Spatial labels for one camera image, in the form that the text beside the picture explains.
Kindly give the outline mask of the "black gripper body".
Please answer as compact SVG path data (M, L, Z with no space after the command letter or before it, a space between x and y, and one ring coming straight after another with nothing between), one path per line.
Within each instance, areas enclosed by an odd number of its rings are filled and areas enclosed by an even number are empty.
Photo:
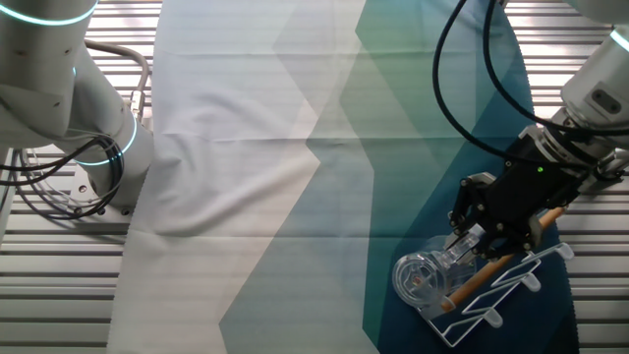
M559 162L541 143L543 135L521 134L507 149L511 155L503 172L481 192L479 225L496 237L531 237L533 222L544 208L561 207L573 201L586 178L586 167Z

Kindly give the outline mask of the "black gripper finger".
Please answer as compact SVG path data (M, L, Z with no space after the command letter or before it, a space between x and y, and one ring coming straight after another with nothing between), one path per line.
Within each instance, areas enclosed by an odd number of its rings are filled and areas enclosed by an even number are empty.
M542 242L543 227L534 215L514 222L483 216L478 224L485 234L472 252L485 260L532 251Z
M484 193L494 181L495 177L488 172L469 175L460 181L454 206L448 213L452 233L446 238L445 250L467 238L486 212Z

